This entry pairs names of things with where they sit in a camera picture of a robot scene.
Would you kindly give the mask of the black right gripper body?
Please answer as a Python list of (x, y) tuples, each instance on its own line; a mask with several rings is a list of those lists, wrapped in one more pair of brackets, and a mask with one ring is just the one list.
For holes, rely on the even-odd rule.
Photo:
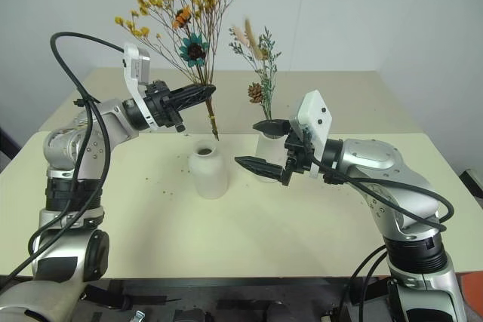
[(290, 125), (282, 125), (281, 132), (283, 135), (287, 135), (285, 140), (287, 159), (285, 168), (281, 172), (280, 181), (283, 186), (288, 186), (292, 173), (303, 174), (310, 170), (313, 147), (311, 144), (311, 136), (306, 130), (302, 133), (302, 139), (298, 137)]

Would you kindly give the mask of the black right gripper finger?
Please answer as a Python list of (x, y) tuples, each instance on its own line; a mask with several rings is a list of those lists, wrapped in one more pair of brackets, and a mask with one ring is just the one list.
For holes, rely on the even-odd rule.
[(267, 136), (284, 136), (291, 132), (291, 124), (284, 119), (263, 120), (253, 124), (253, 129)]
[(235, 162), (250, 171), (252, 174), (273, 179), (277, 182), (281, 181), (283, 167), (277, 164), (271, 164), (265, 159), (256, 158), (254, 156), (236, 156)]

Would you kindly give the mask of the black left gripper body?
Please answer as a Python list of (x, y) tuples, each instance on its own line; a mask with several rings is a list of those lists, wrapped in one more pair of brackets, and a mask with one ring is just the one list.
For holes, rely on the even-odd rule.
[(164, 81), (148, 84), (144, 101), (159, 127), (174, 127), (178, 133), (186, 129), (180, 116), (182, 102)]

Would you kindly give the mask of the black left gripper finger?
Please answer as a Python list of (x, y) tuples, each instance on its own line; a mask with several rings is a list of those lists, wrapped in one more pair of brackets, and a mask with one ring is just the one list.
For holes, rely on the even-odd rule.
[(204, 103), (211, 98), (211, 93), (208, 92), (195, 92), (195, 93), (172, 93), (171, 104), (173, 108), (180, 112), (184, 109), (197, 106), (200, 103)]
[(211, 98), (215, 91), (216, 87), (212, 84), (190, 84), (171, 91), (171, 98), (174, 100), (187, 100), (190, 98), (206, 100)]

